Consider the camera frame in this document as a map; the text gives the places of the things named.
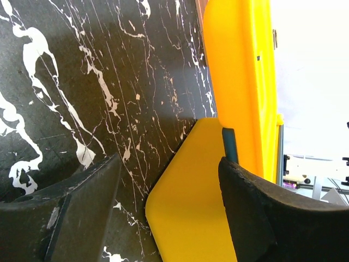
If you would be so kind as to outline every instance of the black marble surface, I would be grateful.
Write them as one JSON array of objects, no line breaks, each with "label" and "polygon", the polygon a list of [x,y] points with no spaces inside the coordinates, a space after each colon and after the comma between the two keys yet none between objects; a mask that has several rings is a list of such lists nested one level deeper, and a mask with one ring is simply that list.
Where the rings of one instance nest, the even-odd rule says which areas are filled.
[{"label": "black marble surface", "polygon": [[102,261],[161,261],[146,197],[216,111],[195,0],[1,0],[0,34],[0,201],[117,152]]}]

